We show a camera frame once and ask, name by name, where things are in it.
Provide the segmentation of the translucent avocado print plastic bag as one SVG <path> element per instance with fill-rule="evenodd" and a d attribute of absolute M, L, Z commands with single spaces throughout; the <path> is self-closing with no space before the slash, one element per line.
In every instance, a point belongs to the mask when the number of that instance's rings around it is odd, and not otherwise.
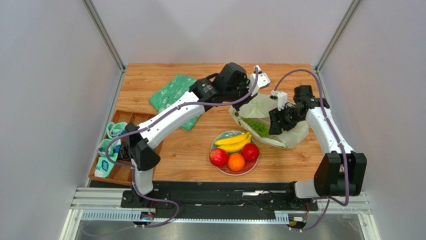
<path fill-rule="evenodd" d="M 276 148 L 290 149 L 298 145 L 309 134 L 309 126 L 306 121 L 297 123 L 296 127 L 289 131 L 284 131 L 280 135 L 259 136 L 244 119 L 253 119 L 265 123 L 270 129 L 269 111 L 277 107 L 277 102 L 267 94 L 258 94 L 249 103 L 243 105 L 239 111 L 230 107 L 228 112 L 236 124 L 249 132 L 252 137 L 266 145 Z"/>

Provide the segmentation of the red fake apple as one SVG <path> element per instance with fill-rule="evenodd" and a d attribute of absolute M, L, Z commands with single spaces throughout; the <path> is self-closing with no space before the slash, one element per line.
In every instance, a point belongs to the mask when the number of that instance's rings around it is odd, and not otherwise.
<path fill-rule="evenodd" d="M 248 143 L 242 148 L 240 154 L 246 162 L 256 162 L 259 158 L 260 151 L 256 144 Z"/>
<path fill-rule="evenodd" d="M 209 161 L 212 165 L 221 168 L 228 164 L 229 154 L 221 148 L 212 149 L 209 154 Z"/>

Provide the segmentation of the yellow fake banana bunch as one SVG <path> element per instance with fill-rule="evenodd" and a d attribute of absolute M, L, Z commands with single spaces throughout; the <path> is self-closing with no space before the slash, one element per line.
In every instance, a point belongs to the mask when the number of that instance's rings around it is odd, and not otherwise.
<path fill-rule="evenodd" d="M 237 153 L 243 149 L 243 147 L 252 142 L 252 135 L 249 132 L 235 135 L 228 138 L 223 138 L 215 141 L 213 144 L 224 150 L 227 153 Z"/>

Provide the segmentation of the orange fake orange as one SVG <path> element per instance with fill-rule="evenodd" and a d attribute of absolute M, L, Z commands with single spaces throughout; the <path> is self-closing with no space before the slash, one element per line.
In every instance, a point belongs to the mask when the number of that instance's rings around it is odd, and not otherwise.
<path fill-rule="evenodd" d="M 240 153 L 233 153 L 229 156 L 227 166 L 231 171 L 238 172 L 245 167 L 246 161 Z"/>

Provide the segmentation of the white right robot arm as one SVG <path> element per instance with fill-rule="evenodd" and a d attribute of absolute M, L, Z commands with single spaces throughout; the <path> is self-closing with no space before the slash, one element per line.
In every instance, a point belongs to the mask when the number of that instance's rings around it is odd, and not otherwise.
<path fill-rule="evenodd" d="M 319 199 L 358 196 L 367 168 L 367 158 L 356 152 L 340 133 L 327 100 L 315 97 L 310 85 L 294 89 L 293 103 L 285 92 L 272 90 L 271 99 L 277 107 L 269 111 L 270 135 L 279 135 L 305 121 L 313 130 L 323 158 L 313 176 L 296 181 L 294 194 L 299 199 Z"/>

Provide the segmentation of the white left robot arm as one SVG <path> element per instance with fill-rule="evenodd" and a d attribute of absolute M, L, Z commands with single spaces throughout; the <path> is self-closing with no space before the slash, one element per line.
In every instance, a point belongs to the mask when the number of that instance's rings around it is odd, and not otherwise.
<path fill-rule="evenodd" d="M 139 125 L 129 123 L 124 136 L 136 194 L 144 197 L 153 190 L 154 167 L 161 159 L 155 149 L 169 134 L 212 107 L 231 105 L 239 109 L 270 83 L 259 66 L 247 75 L 243 67 L 230 62 L 221 72 L 196 80 L 182 97 L 155 117 Z"/>

